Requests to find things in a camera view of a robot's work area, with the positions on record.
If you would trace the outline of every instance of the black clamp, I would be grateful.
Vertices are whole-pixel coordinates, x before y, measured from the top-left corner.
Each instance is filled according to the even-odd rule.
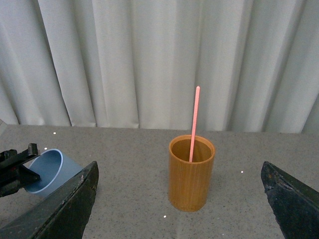
[[[36,143],[30,143],[28,149],[21,153],[15,149],[0,153],[0,197],[16,193],[20,188],[40,180],[40,175],[23,166],[37,156]]]

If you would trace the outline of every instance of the tipped over cup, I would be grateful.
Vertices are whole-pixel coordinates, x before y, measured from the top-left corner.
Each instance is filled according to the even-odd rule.
[[[59,149],[50,149],[37,157],[29,169],[39,174],[41,179],[26,186],[25,190],[31,194],[47,197],[80,172],[83,167]]]

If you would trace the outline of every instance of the cup rim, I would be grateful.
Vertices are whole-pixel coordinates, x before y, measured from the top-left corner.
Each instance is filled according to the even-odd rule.
[[[56,179],[56,177],[59,175],[59,173],[60,173],[60,171],[61,171],[61,168],[62,168],[62,165],[63,165],[63,154],[62,154],[62,152],[61,152],[59,149],[57,149],[57,148],[52,148],[52,149],[49,149],[49,150],[44,151],[43,153],[41,153],[41,155],[40,155],[39,157],[37,157],[37,158],[30,164],[29,169],[32,170],[32,169],[31,169],[31,166],[36,162],[36,160],[38,160],[42,155],[44,155],[44,154],[46,154],[47,152],[50,152],[50,151],[56,151],[56,152],[58,152],[58,153],[60,154],[60,156],[61,156],[61,162],[60,162],[59,169],[58,169],[58,171],[56,172],[56,174],[55,174],[55,176],[53,177],[53,179],[52,179],[44,188],[41,188],[41,189],[38,190],[38,191],[29,191],[29,190],[28,190],[28,192],[31,193],[31,194],[40,193],[40,192],[44,191],[46,188],[48,188],[48,187],[54,182],[54,180]]]
[[[188,163],[188,164],[202,164],[202,163],[208,162],[208,161],[210,161],[211,159],[214,158],[214,156],[215,156],[215,146],[214,146],[214,144],[213,144],[212,142],[210,142],[207,138],[204,138],[204,137],[201,137],[201,136],[198,136],[198,135],[195,135],[195,140],[206,144],[207,147],[208,147],[208,148],[210,149],[210,151],[211,151],[211,156],[210,156],[208,159],[206,159],[205,161],[201,161],[201,162],[189,162],[189,161],[185,161],[185,160],[182,160],[182,159],[178,158],[175,154],[173,154],[173,152],[172,152],[172,147],[173,147],[173,145],[174,145],[176,142],[182,141],[182,140],[185,140],[185,139],[191,139],[191,135],[190,135],[190,134],[179,135],[179,136],[173,138],[173,139],[171,140],[171,142],[169,143],[169,146],[168,146],[169,152],[170,152],[171,155],[173,155],[174,158],[177,159],[178,161],[183,162],[183,163]]]

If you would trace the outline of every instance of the speckled surface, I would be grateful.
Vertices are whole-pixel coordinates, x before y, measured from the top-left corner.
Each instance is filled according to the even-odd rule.
[[[284,238],[260,179],[264,161],[319,191],[319,136],[199,131],[216,147],[210,191],[201,210],[180,212],[167,198],[168,144],[188,133],[8,125],[0,152],[20,152],[34,142],[41,151],[60,149],[82,166],[98,162],[100,180],[84,239]],[[40,201],[23,189],[0,198],[0,227]]]

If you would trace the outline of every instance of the cylindrical cup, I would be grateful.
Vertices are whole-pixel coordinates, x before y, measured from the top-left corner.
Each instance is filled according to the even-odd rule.
[[[168,198],[184,212],[195,212],[205,205],[215,156],[214,145],[195,136],[193,160],[189,162],[190,138],[181,135],[169,144]]]
[[[47,197],[83,168],[59,149],[50,149],[37,157],[29,169],[39,174],[41,179],[26,186],[25,190]]]

